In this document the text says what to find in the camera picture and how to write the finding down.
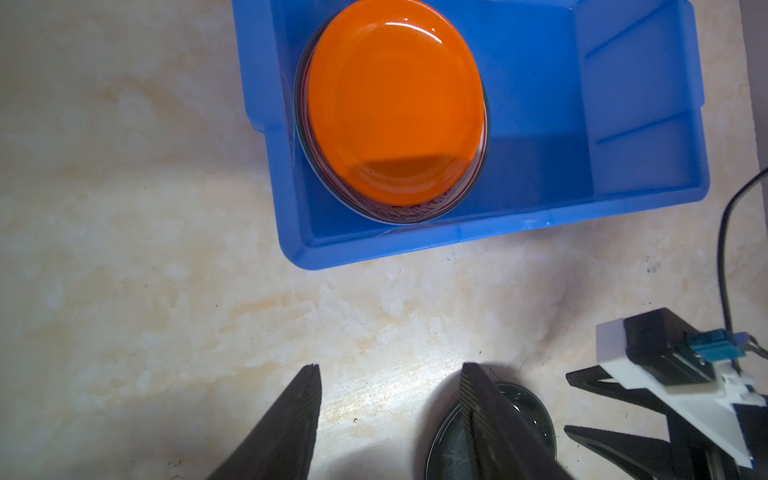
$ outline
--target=glossy orange surface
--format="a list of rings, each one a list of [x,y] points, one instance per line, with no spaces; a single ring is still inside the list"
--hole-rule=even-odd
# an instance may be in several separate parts
[[[475,157],[482,83],[462,36],[414,0],[359,0],[327,26],[309,69],[312,129],[328,163],[373,200],[445,193]]]

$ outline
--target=black cable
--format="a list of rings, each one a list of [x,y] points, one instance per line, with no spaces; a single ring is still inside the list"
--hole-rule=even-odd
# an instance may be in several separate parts
[[[733,333],[733,319],[730,316],[730,302],[728,300],[728,290],[725,284],[725,236],[728,233],[728,222],[730,221],[730,215],[736,204],[739,203],[741,197],[754,188],[755,185],[768,175],[768,168],[758,173],[748,184],[739,190],[739,192],[730,199],[728,206],[725,207],[723,212],[723,219],[720,221],[720,235],[717,238],[717,282],[720,286],[720,300],[723,302],[723,321],[725,322],[725,330],[729,333]]]

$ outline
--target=stacked plate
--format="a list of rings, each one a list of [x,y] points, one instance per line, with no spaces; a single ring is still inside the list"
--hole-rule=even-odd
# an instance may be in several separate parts
[[[359,0],[320,27],[296,75],[306,156],[346,206],[383,223],[433,220],[475,186],[488,102],[462,36],[416,0]]]

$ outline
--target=beige marble surface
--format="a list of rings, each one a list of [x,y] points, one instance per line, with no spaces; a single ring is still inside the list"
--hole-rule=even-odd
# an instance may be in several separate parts
[[[662,418],[564,374],[620,316],[719,325],[720,213],[757,172],[739,3],[694,7],[706,200],[306,272],[277,243],[228,0],[0,2],[0,477],[204,478],[317,362],[311,477],[409,478],[472,360],[540,396],[576,478],[626,478],[563,425]],[[768,343],[759,193],[727,264],[737,328]]]

